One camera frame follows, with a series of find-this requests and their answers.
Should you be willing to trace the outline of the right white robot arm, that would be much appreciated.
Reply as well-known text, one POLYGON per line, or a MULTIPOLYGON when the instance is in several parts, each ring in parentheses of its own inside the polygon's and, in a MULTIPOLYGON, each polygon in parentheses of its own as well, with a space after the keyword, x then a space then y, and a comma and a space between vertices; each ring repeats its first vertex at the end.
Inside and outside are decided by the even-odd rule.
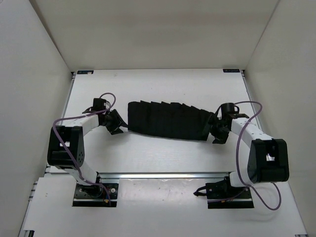
POLYGON ((208 122, 214 144, 225 144, 230 132, 238 136, 236 148, 237 170, 229 174, 229 181, 221 186, 228 198, 239 192, 239 187, 256 183, 286 182, 289 179, 287 143, 260 130, 246 114, 230 114, 221 118, 212 114, 208 122), (239 146, 244 142, 249 148, 246 167, 240 167, 239 146))

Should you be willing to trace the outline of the black pleated skirt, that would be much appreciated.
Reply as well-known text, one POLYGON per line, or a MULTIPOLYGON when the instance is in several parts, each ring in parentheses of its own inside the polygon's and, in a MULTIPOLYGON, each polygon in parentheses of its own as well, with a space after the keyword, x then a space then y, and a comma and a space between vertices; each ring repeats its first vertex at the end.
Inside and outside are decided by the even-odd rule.
POLYGON ((201 141, 212 112, 177 102, 128 103, 128 130, 162 138, 201 141))

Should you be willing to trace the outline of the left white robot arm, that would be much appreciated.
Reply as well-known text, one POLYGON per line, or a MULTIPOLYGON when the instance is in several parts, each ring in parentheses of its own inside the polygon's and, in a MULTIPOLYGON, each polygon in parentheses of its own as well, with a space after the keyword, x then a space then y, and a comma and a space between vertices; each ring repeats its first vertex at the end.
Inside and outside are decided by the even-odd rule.
POLYGON ((47 162, 72 175, 87 192, 97 197, 103 192, 99 173, 85 161, 84 136, 100 126, 111 135, 121 134, 127 123, 117 110, 103 110, 77 117, 60 118, 53 122, 47 152, 47 162))

